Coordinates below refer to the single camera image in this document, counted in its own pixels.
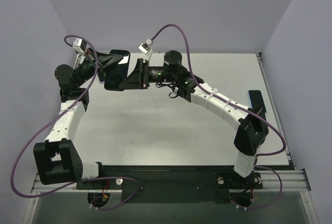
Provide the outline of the black phone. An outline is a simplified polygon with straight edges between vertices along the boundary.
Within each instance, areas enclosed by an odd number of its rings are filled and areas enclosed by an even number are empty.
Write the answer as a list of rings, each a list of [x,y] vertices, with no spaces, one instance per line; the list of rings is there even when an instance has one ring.
[[[109,54],[121,55],[123,58],[117,64],[110,67],[110,70],[106,72],[104,88],[109,91],[123,91],[119,88],[119,85],[127,78],[130,52],[128,50],[111,50]]]

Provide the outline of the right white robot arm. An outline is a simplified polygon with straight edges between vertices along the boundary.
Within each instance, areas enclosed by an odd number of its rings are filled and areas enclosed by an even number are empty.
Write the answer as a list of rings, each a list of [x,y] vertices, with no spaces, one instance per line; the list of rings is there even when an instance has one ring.
[[[191,76],[182,65],[182,55],[175,50],[165,53],[162,66],[150,66],[148,60],[138,59],[133,72],[119,87],[121,90],[147,89],[150,83],[170,87],[176,96],[204,107],[236,130],[234,146],[238,155],[231,179],[237,187],[248,184],[258,151],[269,133],[264,110],[241,105],[211,88],[201,78]]]

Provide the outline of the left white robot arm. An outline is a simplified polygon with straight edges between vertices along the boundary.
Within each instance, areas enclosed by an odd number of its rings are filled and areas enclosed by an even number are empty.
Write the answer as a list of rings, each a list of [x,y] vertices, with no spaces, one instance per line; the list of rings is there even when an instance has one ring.
[[[92,49],[88,48],[86,58],[76,68],[61,64],[54,72],[60,86],[60,117],[45,140],[33,148],[40,181],[44,185],[87,179],[97,189],[106,184],[107,176],[100,171],[101,163],[84,162],[73,143],[89,104],[89,93],[82,85],[94,75],[93,62]]]

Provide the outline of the phone in lilac case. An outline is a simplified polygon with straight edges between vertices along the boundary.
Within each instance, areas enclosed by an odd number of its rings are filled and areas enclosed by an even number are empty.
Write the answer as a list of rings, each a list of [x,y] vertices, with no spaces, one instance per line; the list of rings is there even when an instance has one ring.
[[[105,74],[98,72],[98,79],[100,83],[104,83],[105,82]]]

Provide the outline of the phone in blue case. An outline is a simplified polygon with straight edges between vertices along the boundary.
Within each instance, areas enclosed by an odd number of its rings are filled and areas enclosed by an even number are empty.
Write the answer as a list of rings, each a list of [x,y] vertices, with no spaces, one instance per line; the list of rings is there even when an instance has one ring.
[[[249,90],[248,95],[252,108],[259,107],[266,113],[266,106],[260,90]]]

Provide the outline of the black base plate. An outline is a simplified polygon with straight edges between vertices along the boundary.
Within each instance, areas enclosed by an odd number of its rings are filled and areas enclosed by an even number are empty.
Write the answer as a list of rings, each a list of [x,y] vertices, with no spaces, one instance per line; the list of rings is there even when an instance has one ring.
[[[121,190],[129,203],[229,203],[248,200],[251,189],[262,189],[258,172],[243,178],[230,165],[138,166],[103,165],[101,180],[78,183],[78,190]]]

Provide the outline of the aluminium rail frame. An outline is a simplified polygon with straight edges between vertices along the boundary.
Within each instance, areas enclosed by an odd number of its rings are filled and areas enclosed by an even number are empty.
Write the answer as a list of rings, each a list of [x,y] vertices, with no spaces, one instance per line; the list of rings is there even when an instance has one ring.
[[[98,77],[98,57],[97,54],[93,54],[94,57],[94,66],[95,66],[95,72],[92,78],[90,78],[87,82],[91,82],[95,77]],[[191,76],[195,76],[192,72],[192,69],[190,67],[186,67],[189,71]],[[60,116],[58,116],[58,118],[56,120],[53,121],[53,126],[55,124],[55,122],[59,119]],[[264,121],[267,126],[268,126],[268,130],[271,129],[271,125],[266,121]],[[259,166],[257,165],[257,159],[259,156],[259,151],[258,154],[256,156],[256,161],[255,161],[255,166],[254,166],[254,171],[253,172],[258,172],[261,175],[261,179],[262,179],[262,185],[263,188],[262,189],[251,189],[250,190],[250,197],[248,200],[244,200],[244,199],[240,199],[239,197],[235,197],[234,199],[232,199],[230,201],[230,203],[234,203],[236,205],[237,208],[242,208],[244,210],[248,210],[248,209],[253,209],[253,202],[255,200],[254,197],[254,191],[255,190],[264,190],[267,189],[268,187],[271,186],[271,182],[268,181],[268,177],[271,175],[274,175],[277,177],[278,182],[279,182],[279,186],[278,186],[278,191],[283,191],[284,189],[287,190],[291,190],[292,186],[289,184],[289,181],[291,179],[295,179],[296,180],[296,184],[295,187],[296,188],[303,188],[304,185],[306,184],[306,181],[304,179],[304,173],[303,172],[299,172],[296,171],[294,168],[288,168],[285,170],[281,170],[281,171],[276,171],[275,168],[273,167],[265,167],[265,166]],[[97,178],[91,178],[91,179],[87,179],[87,180],[80,180],[80,181],[75,181],[75,182],[69,182],[69,183],[58,183],[60,188],[65,188],[71,184],[75,184],[77,185],[78,183],[81,182],[85,182],[85,181],[98,181],[101,180],[101,167],[104,164],[101,163],[100,166],[100,173],[99,176]],[[91,207],[95,208],[95,209],[100,209],[100,210],[105,210],[106,209],[106,204],[109,201],[109,197],[110,197],[110,192],[112,190],[105,190],[102,189],[100,192],[94,192],[94,191],[89,191],[88,190],[88,202],[90,204]],[[122,200],[122,203],[127,203],[129,202],[130,199],[133,198],[135,194],[131,193],[129,197],[127,197],[125,200]]]

